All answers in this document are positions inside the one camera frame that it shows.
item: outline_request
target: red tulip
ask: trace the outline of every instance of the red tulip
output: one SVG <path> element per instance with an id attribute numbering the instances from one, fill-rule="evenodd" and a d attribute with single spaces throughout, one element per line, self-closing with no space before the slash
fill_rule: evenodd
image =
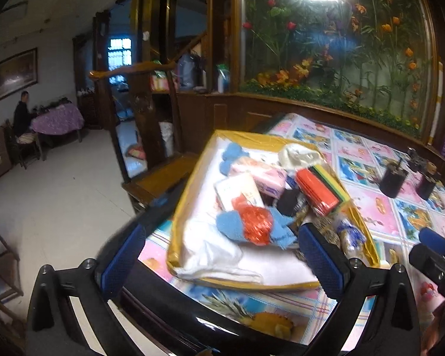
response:
<path id="1" fill-rule="evenodd" d="M 297 28 L 297 24 L 293 23 L 292 21 L 289 21 L 289 22 L 287 23 L 287 29 L 288 29 L 289 31 L 293 31 L 295 28 Z"/>

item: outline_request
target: white bottle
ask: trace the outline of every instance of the white bottle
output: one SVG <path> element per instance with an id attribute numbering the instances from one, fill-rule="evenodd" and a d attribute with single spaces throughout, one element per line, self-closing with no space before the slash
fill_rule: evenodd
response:
<path id="1" fill-rule="evenodd" d="M 218 76 L 218 92 L 219 93 L 224 93 L 224 77 L 222 75 L 223 74 L 220 73 Z"/>

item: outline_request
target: dark jacket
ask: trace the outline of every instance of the dark jacket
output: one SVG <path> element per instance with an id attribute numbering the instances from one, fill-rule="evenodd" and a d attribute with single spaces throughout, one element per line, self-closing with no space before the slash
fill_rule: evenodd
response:
<path id="1" fill-rule="evenodd" d="M 25 134 L 31 125 L 31 115 L 28 111 L 26 103 L 19 101 L 15 114 L 13 115 L 13 132 L 15 136 Z"/>

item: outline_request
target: wooden handrail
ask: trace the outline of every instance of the wooden handrail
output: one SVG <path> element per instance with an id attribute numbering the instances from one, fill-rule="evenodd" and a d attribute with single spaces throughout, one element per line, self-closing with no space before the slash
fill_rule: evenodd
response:
<path id="1" fill-rule="evenodd" d="M 152 61 L 144 61 L 133 65 L 124 65 L 119 68 L 115 68 L 112 71 L 90 71 L 89 78 L 91 80 L 108 79 L 113 76 L 130 75 L 133 73 L 148 73 L 153 71 L 172 71 L 176 68 L 177 64 L 172 61 L 168 64 L 157 64 Z"/>
<path id="2" fill-rule="evenodd" d="M 188 52 L 190 49 L 198 45 L 199 42 L 203 39 L 203 37 L 205 37 L 206 35 L 207 35 L 206 30 L 201 32 L 193 40 L 191 40 L 186 47 L 184 47 L 180 52 L 178 52 L 177 55 L 173 59 L 171 59 L 171 61 L 178 61 L 180 57 L 182 57 L 186 52 Z"/>

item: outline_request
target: pillow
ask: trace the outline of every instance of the pillow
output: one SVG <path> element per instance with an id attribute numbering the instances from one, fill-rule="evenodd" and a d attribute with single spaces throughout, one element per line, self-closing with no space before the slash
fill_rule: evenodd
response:
<path id="1" fill-rule="evenodd" d="M 140 160 L 145 160 L 147 157 L 145 155 L 145 151 L 143 150 L 143 147 L 138 144 L 131 145 L 127 149 L 127 152 L 125 153 L 125 155 L 127 155 L 128 157 L 133 157 L 133 158 L 137 158 Z"/>

